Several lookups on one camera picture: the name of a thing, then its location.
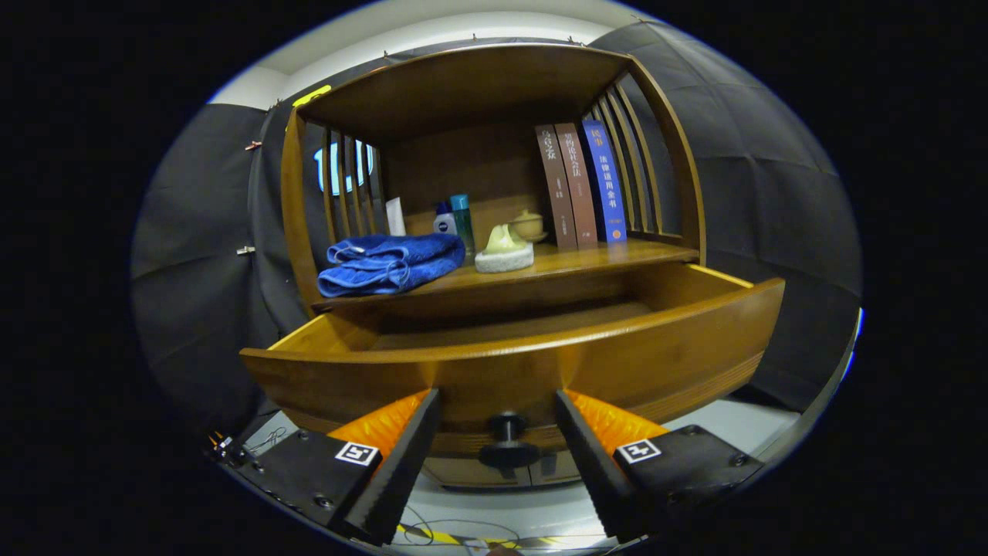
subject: ceiling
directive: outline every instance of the ceiling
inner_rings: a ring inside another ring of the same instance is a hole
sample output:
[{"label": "ceiling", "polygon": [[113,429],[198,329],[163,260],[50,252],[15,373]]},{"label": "ceiling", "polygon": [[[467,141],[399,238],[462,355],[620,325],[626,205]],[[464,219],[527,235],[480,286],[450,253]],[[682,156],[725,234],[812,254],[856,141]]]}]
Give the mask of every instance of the ceiling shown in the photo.
[{"label": "ceiling", "polygon": [[394,29],[447,16],[505,11],[564,16],[613,29],[634,23],[635,17],[654,19],[605,0],[381,0],[319,26],[258,65],[292,75],[329,53]]}]

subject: white wall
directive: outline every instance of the white wall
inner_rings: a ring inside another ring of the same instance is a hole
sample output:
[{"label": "white wall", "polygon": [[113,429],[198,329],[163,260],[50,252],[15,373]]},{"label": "white wall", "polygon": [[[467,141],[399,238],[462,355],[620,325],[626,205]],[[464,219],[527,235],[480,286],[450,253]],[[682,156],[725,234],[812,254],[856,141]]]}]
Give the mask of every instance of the white wall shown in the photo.
[{"label": "white wall", "polygon": [[368,37],[327,53],[292,75],[254,65],[220,89],[211,103],[239,104],[267,110],[277,99],[349,67],[417,46],[449,41],[503,37],[537,37],[589,43],[614,28],[586,20],[536,12],[483,12],[431,19]]},{"label": "white wall", "polygon": [[462,14],[428,20],[370,37],[332,52],[288,78],[281,98],[360,63],[379,58],[388,52],[401,52],[417,46],[449,41],[496,37],[538,37],[576,43],[589,43],[613,28],[584,20],[535,12],[486,12]]},{"label": "white wall", "polygon": [[280,71],[255,65],[223,86],[209,99],[209,103],[237,104],[268,110],[277,99],[285,98],[280,95],[286,82],[288,76]]}]

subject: drawer knob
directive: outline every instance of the drawer knob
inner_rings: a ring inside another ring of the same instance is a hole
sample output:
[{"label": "drawer knob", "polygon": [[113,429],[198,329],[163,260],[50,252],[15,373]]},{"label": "drawer knob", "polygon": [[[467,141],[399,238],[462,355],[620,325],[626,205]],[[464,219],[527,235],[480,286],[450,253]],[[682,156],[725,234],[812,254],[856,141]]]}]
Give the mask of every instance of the drawer knob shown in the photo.
[{"label": "drawer knob", "polygon": [[497,442],[480,448],[480,463],[496,469],[515,469],[536,463],[541,454],[538,447],[517,438],[525,430],[525,418],[505,412],[490,419]]}]

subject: brown book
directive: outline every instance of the brown book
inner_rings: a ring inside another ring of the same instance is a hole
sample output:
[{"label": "brown book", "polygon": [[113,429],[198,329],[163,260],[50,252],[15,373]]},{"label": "brown book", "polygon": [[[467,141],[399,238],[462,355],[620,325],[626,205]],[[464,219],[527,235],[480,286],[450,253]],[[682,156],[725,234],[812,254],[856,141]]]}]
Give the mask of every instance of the brown book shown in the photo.
[{"label": "brown book", "polygon": [[576,229],[573,227],[573,205],[569,201],[569,181],[563,166],[562,152],[552,124],[535,126],[538,152],[542,155],[545,182],[552,203],[552,223],[555,227],[556,245],[560,249],[576,247]]},{"label": "brown book", "polygon": [[569,181],[569,199],[573,205],[573,224],[576,226],[576,243],[580,247],[597,246],[597,217],[594,198],[590,192],[587,165],[583,157],[580,136],[573,124],[556,124],[556,136],[562,151],[563,166]]}]

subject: blue towel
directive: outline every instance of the blue towel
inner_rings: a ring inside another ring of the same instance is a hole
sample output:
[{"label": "blue towel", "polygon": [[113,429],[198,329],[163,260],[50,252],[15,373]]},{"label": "blue towel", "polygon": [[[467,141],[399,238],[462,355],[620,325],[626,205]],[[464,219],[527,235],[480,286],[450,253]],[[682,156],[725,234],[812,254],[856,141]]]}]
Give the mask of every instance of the blue towel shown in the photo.
[{"label": "blue towel", "polygon": [[463,241],[449,233],[350,237],[326,251],[339,266],[319,273],[324,297],[397,294],[453,272],[463,263]]}]

